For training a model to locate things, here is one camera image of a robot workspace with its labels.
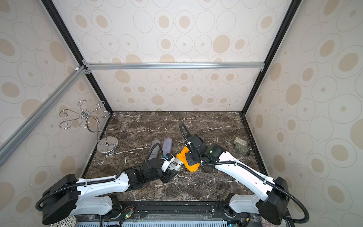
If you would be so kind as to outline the orange cleaning cloth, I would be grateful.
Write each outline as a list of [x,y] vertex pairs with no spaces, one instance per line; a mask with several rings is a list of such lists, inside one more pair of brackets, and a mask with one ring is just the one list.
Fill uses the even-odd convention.
[[187,162],[187,158],[186,158],[186,154],[190,154],[189,149],[185,146],[181,152],[179,154],[177,154],[177,158],[183,162],[183,164],[185,165],[185,167],[190,171],[190,172],[196,172],[198,170],[198,168],[200,167],[199,163],[196,163],[194,165],[189,165]]

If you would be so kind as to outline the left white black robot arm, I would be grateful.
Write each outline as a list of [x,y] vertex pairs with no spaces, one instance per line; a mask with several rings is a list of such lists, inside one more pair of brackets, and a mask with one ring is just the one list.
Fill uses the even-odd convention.
[[163,151],[148,156],[144,164],[120,171],[113,176],[84,179],[69,174],[47,189],[36,203],[43,215],[42,223],[51,225],[69,215],[107,215],[121,208],[112,193],[123,193],[142,188],[149,182],[167,183],[179,171],[176,157]]

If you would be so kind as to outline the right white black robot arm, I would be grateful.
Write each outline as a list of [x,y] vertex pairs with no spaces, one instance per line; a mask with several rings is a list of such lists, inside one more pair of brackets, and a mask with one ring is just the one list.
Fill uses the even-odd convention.
[[[307,223],[310,215],[306,207],[289,190],[285,179],[274,179],[259,173],[236,159],[226,149],[206,143],[196,134],[190,134],[184,123],[179,125],[186,148],[186,161],[189,166],[199,164],[202,167],[215,168],[248,187],[253,195],[233,195],[228,202],[235,213],[260,214],[266,221],[280,225],[282,220],[297,224]],[[285,215],[287,206],[293,201],[303,211],[304,217],[295,219]]]

